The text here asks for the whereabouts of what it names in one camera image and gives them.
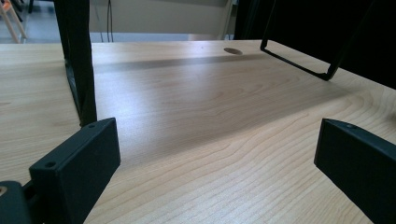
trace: screw hole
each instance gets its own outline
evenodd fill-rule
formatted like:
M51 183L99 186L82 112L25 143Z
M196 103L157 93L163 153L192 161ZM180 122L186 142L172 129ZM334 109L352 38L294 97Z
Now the screw hole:
M47 162L46 163L46 167L47 168L51 168L51 167L53 167L53 166L55 166L56 165L56 162L55 161L50 161L50 162Z

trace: light wood tabletop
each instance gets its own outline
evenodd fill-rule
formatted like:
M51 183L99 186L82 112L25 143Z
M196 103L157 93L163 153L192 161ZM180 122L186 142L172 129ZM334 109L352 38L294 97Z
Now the light wood tabletop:
M98 118L117 119L121 165L86 223L371 223L315 166L319 126L339 119L395 144L396 91L343 69L320 80L260 43L92 44ZM0 61L0 177L24 184L78 115L60 45L0 52L12 58Z

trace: black panel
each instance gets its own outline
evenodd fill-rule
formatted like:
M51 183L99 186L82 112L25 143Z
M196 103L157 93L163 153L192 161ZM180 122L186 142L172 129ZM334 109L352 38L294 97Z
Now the black panel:
M262 39L274 2L275 0L239 1L233 39Z
M332 63L372 1L277 0L265 33L271 40Z
M376 0L342 68L396 90L396 1Z
M355 125L324 119L315 165L374 223L396 223L396 146Z

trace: black metal frame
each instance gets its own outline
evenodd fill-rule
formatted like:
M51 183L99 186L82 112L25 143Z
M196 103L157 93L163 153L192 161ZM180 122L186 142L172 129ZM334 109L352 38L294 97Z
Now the black metal frame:
M83 223L119 166L116 120L83 127L29 168L25 186L0 182L1 223Z
M90 1L54 0L65 69L80 125L97 121L90 39Z
M314 71L312 71L312 70L310 70L308 68L305 68L305 67L303 67L303 66L301 66L301 65L299 65L297 63L294 63L294 62L292 62L292 61L290 61L290 60L288 60L288 59L286 59L286 58L284 58L282 56L279 56L279 55L273 53L272 51L266 49L268 40L270 39L271 32L272 32L271 28L272 28L274 20L275 20L275 15L276 15L275 12L276 12L276 6L277 6L276 0L274 0L274 4L273 4L273 6L271 8L271 13L270 13L270 16L269 16L269 19L268 19L268 23L266 24L266 29L264 30L264 34L263 34L263 38L262 38L262 44L260 46L260 49L263 52L265 52L265 53L267 53L267 54L269 54L269 55L271 55L271 56L273 56L275 58L278 58L279 60L281 60L281 61L283 61L285 63L288 63L290 65L293 65L293 66L305 71L306 73L309 73L309 74L311 74L311 75L313 75L315 77L319 77L319 78L321 78L323 80L328 81L328 80L333 78L335 72L340 67L342 61L345 59L346 55L348 54L348 50L350 49L350 46L356 40L356 38L360 34L362 28L367 23L367 19L369 18L370 14L372 12L373 3L370 5L368 10L364 13L363 18L362 18L360 24L358 25L358 27L356 28L356 30L353 32L353 35L348 40L346 40L344 45L339 49L339 51L338 51L337 55L335 56L335 58L332 59L332 61L330 62L330 66L329 66L329 68L328 68L326 73L314 72Z
M396 146L334 119L321 123L315 165L374 223L396 223Z

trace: wood grain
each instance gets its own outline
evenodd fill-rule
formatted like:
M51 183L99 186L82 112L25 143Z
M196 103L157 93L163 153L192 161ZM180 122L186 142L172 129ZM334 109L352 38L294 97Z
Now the wood grain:
M52 45L26 48L25 55L42 49L43 55L46 50L59 55ZM395 90L345 70L322 81L261 52L260 41L92 48L98 117L117 119L121 166L87 223L371 223L314 165L318 129L322 118L340 119L396 143ZM269 48L311 69L327 69L327 64L276 43ZM53 58L38 62L47 66L43 79L60 72L61 63ZM2 91L6 125L0 144L8 151L0 159L2 178L11 167L15 174L7 178L26 178L18 177L26 169L21 163L28 161L22 156L31 147L28 139L46 138L35 148L44 153L78 125L71 95L56 98L55 90L69 93L65 80L45 86L49 89L40 86L33 93ZM33 99L25 99L11 113L4 108L12 100L3 92L35 95L64 109L42 103L26 113ZM18 113L26 120L43 113L40 118L50 119L31 121L27 132L11 115ZM14 126L22 140L6 133ZM49 126L51 133L38 132Z

